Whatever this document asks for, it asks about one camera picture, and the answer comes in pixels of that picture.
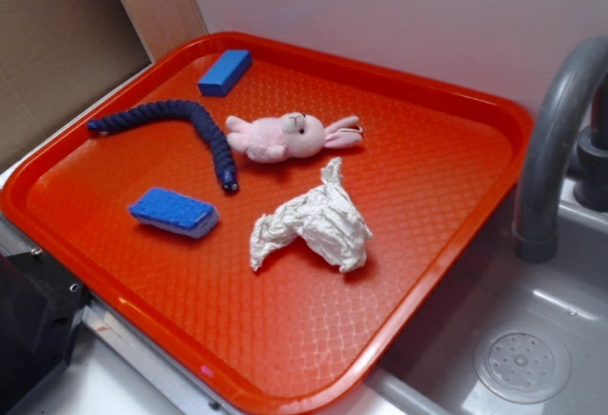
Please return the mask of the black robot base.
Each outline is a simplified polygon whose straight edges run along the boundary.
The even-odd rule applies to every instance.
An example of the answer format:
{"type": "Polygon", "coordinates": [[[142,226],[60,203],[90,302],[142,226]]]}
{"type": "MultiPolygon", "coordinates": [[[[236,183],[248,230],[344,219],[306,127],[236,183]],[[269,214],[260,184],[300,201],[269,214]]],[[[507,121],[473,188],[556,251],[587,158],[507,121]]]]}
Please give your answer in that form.
{"type": "Polygon", "coordinates": [[[1,412],[12,414],[70,365],[88,290],[52,255],[1,257],[1,412]]]}

